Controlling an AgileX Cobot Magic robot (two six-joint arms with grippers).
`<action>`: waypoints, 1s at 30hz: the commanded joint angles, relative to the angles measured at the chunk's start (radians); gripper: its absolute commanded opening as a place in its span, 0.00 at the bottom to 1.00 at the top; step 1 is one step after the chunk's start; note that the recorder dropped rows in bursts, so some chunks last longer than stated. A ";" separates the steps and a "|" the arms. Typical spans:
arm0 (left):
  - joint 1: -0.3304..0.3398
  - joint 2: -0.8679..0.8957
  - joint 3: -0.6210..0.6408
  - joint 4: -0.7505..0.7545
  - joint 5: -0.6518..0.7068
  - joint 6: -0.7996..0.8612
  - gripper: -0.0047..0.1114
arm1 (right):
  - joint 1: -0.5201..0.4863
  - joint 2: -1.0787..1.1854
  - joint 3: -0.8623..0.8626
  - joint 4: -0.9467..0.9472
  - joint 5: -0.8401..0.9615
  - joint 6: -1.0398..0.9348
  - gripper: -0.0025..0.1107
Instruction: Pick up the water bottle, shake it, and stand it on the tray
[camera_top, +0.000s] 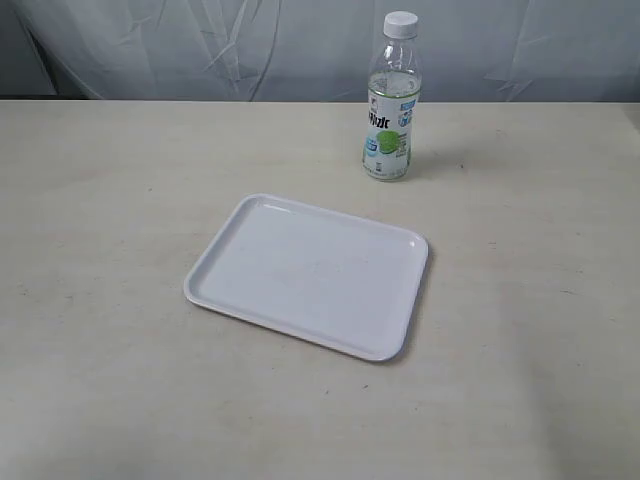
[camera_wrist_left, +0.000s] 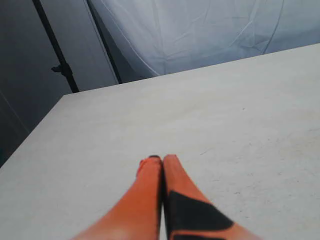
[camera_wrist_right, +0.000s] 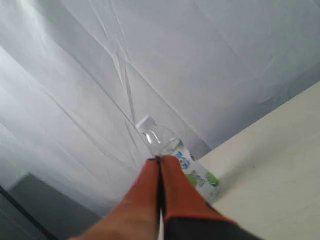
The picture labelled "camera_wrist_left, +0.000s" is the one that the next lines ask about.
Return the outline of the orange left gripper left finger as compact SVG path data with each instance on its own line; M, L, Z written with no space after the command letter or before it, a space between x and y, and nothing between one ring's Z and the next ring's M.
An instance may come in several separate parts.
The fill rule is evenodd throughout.
M162 160L140 161L132 186L100 220L75 240L157 240L162 204Z

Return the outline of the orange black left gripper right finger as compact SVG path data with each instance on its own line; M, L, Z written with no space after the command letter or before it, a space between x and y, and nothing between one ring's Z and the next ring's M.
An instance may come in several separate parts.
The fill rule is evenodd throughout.
M197 188L179 158L163 159L164 213L168 240L259 240L219 211Z

